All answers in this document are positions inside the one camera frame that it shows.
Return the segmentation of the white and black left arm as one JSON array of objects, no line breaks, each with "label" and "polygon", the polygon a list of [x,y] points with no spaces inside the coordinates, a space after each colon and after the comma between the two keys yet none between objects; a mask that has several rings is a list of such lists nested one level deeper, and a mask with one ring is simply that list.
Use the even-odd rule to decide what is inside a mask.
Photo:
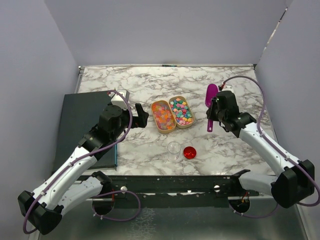
[{"label": "white and black left arm", "polygon": [[122,142],[130,129],[145,128],[149,114],[141,104],[135,104],[137,115],[108,104],[98,123],[79,141],[70,157],[42,185],[33,191],[23,191],[17,198],[24,217],[22,229],[27,235],[39,231],[46,235],[54,230],[71,209],[87,199],[126,194],[126,187],[115,188],[112,180],[101,171],[74,186],[76,180],[113,146]]}]

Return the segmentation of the beige tray opaque star candies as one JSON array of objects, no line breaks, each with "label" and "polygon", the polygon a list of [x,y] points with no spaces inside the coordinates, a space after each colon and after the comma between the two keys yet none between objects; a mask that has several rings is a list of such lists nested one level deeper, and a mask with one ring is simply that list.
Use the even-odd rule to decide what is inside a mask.
[{"label": "beige tray opaque star candies", "polygon": [[189,128],[195,122],[195,116],[185,97],[174,96],[168,103],[178,128]]}]

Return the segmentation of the red round lid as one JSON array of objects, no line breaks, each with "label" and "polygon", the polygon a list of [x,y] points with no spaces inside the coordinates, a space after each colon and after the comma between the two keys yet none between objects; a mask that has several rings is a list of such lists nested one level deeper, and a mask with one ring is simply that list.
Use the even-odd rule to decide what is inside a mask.
[{"label": "red round lid", "polygon": [[183,156],[186,158],[186,159],[194,159],[197,155],[197,151],[194,147],[192,146],[187,146],[183,149]]}]

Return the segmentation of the beige tray translucent star candies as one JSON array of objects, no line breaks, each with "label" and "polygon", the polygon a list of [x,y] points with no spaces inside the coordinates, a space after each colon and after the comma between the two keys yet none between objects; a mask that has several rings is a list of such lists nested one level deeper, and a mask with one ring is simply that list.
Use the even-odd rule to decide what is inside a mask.
[{"label": "beige tray translucent star candies", "polygon": [[161,134],[168,134],[175,130],[177,122],[167,101],[155,101],[150,108],[156,127]]}]

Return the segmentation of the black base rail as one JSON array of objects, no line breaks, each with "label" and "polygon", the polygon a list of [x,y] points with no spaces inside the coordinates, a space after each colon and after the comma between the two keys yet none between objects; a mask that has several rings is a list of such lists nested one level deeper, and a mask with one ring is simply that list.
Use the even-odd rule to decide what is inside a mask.
[{"label": "black base rail", "polygon": [[92,200],[103,210],[142,208],[227,208],[228,198],[247,200],[258,192],[241,187],[236,175],[111,175],[114,195]]}]

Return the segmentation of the dark box with blue edge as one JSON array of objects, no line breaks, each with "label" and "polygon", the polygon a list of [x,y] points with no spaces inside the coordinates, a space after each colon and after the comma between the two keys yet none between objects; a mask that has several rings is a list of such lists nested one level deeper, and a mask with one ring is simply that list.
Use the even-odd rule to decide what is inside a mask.
[{"label": "dark box with blue edge", "polygon": [[62,166],[84,135],[98,123],[101,112],[110,101],[106,91],[64,96],[52,173]]}]

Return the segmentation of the clear plastic cup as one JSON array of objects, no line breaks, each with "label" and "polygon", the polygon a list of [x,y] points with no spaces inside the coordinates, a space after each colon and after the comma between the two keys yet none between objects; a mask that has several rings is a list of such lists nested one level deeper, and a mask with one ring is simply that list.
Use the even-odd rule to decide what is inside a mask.
[{"label": "clear plastic cup", "polygon": [[167,145],[168,160],[177,163],[181,153],[181,145],[177,141],[171,141]]}]

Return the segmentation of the purple plastic scoop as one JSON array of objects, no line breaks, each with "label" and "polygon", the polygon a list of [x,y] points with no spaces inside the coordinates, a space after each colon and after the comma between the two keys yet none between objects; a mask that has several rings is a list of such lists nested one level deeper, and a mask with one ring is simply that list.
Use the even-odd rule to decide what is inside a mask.
[{"label": "purple plastic scoop", "polygon": [[[216,96],[219,92],[219,88],[217,85],[211,83],[207,86],[206,95],[205,95],[205,105],[209,109],[211,106],[212,98]],[[213,131],[213,120],[207,119],[207,132],[211,133]]]}]

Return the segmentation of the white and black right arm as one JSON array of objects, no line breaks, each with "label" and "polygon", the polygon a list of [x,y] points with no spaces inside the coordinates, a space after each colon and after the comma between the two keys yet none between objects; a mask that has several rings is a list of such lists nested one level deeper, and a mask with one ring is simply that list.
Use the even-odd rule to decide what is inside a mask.
[{"label": "white and black right arm", "polygon": [[229,184],[234,195],[253,190],[272,196],[281,207],[289,208],[315,192],[314,165],[290,154],[258,126],[253,116],[240,112],[233,92],[225,90],[213,95],[206,114],[209,121],[218,122],[226,132],[250,145],[275,174],[242,173]]}]

